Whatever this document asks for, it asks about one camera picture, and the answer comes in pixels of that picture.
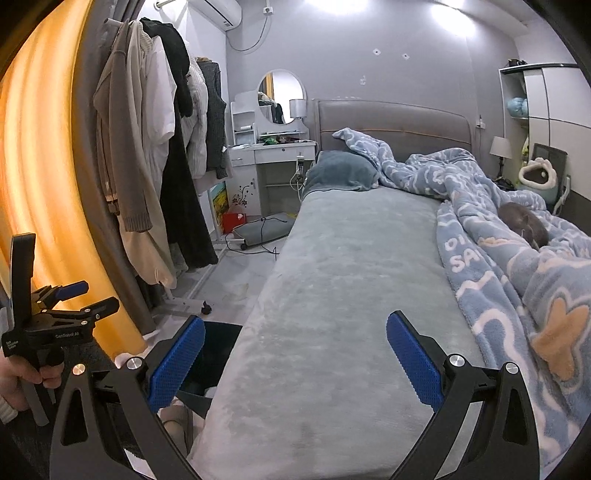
clothing rack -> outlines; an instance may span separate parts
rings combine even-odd
[[[161,2],[154,2],[154,8],[156,10],[160,10],[164,5],[171,4],[174,1],[176,1],[176,0],[163,0]]]
[[[162,2],[156,2],[155,6],[156,6],[156,8],[160,8],[166,4],[169,4],[170,2],[174,2],[174,0],[164,0]],[[123,25],[123,22],[119,22],[113,18],[106,18],[104,23],[105,23],[105,25],[108,25],[110,27],[117,27],[117,28],[119,28],[121,25]],[[240,238],[222,239],[222,230],[220,229],[220,226],[217,222],[217,216],[215,214],[215,209],[214,209],[214,205],[213,205],[213,199],[212,199],[212,193],[211,193],[212,188],[213,188],[213,186],[210,187],[209,189],[207,189],[207,199],[209,201],[209,208],[211,210],[213,227],[215,230],[215,240],[212,241],[212,244],[213,244],[214,248],[217,247],[219,249],[219,252],[216,251],[217,258],[218,258],[217,264],[209,265],[208,267],[206,267],[205,271],[203,272],[203,275],[201,276],[199,281],[191,288],[191,290],[189,290],[186,297],[176,297],[176,296],[174,296],[174,294],[173,294],[172,290],[170,290],[170,288],[165,287],[164,288],[164,291],[166,292],[165,303],[167,305],[186,306],[186,307],[194,307],[197,309],[201,309],[201,307],[203,306],[203,302],[195,300],[192,297],[195,296],[199,292],[199,290],[201,290],[201,288],[203,288],[203,285],[209,279],[209,277],[211,277],[211,275],[213,274],[213,272],[215,271],[217,266],[220,264],[222,258],[230,251],[230,248],[228,248],[228,245],[230,243],[241,244],[244,242],[244,240],[242,240]]]
[[[104,23],[110,27],[120,27],[123,25],[123,22],[119,22],[113,18],[106,18]]]

blue plush toy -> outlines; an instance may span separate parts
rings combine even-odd
[[[515,97],[507,101],[509,114],[516,118],[528,118],[530,115],[527,98]]]

ceiling light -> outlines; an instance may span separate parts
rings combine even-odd
[[[335,15],[356,14],[365,10],[369,0],[308,0],[309,4]]]
[[[433,5],[433,17],[443,28],[458,37],[471,37],[476,30],[474,22],[459,10],[445,5]]]

table lamp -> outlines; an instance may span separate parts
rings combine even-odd
[[[302,120],[307,116],[307,102],[303,98],[294,98],[290,100],[290,117]]]
[[[495,137],[492,141],[491,155],[499,157],[499,174],[497,178],[503,176],[503,167],[505,166],[505,159],[512,158],[511,143],[504,137]]]

gray cat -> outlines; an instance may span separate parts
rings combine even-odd
[[[550,241],[548,231],[540,219],[527,207],[509,202],[499,207],[497,215],[506,226],[523,237],[532,248],[539,250],[548,245]]]

